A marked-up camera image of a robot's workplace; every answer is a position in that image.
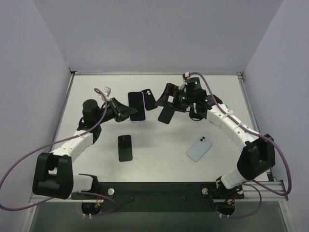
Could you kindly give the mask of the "black phone case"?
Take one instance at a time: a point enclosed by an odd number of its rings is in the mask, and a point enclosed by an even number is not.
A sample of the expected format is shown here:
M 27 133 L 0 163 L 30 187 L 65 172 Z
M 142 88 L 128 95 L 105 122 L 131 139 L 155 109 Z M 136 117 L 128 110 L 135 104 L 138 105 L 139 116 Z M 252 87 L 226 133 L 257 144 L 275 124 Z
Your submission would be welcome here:
M 157 106 L 155 105 L 155 98 L 153 96 L 153 93 L 150 89 L 144 89 L 142 90 L 143 96 L 144 96 L 144 105 L 145 105 L 145 109 L 147 111 L 151 111 L 155 108 L 157 108 Z

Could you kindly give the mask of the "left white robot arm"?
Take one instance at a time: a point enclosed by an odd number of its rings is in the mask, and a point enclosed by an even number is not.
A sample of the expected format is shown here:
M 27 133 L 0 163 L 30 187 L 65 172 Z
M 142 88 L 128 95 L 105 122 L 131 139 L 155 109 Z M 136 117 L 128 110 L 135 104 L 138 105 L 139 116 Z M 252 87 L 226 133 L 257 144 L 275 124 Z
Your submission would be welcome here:
M 81 191 L 89 199 L 97 197 L 99 187 L 94 184 L 96 176 L 76 174 L 74 161 L 101 134 L 101 123 L 109 120 L 122 122 L 137 109 L 123 105 L 115 98 L 99 106 L 94 99 L 83 103 L 82 118 L 72 138 L 50 153 L 41 153 L 36 162 L 32 192 L 52 198 L 67 199 L 72 193 Z

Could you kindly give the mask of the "light blue phone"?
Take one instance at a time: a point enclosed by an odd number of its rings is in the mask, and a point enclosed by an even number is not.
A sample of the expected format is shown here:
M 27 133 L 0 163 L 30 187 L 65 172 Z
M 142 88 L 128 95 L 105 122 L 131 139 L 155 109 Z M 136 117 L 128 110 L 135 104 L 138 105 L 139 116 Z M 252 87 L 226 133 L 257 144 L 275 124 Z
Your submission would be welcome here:
M 198 162 L 212 145 L 211 140 L 202 136 L 187 150 L 186 155 L 194 162 Z

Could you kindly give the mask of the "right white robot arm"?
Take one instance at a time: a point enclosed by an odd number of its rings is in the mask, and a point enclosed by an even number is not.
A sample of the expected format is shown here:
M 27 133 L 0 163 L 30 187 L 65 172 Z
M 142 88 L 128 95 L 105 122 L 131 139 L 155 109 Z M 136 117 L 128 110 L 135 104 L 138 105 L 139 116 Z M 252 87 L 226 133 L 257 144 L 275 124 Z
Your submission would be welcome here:
M 188 108 L 195 109 L 198 116 L 216 125 L 235 143 L 241 154 L 236 168 L 218 178 L 221 187 L 233 189 L 275 165 L 272 137 L 245 125 L 217 96 L 202 89 L 199 78 L 187 78 L 181 86 L 167 83 L 155 105 L 183 113 Z

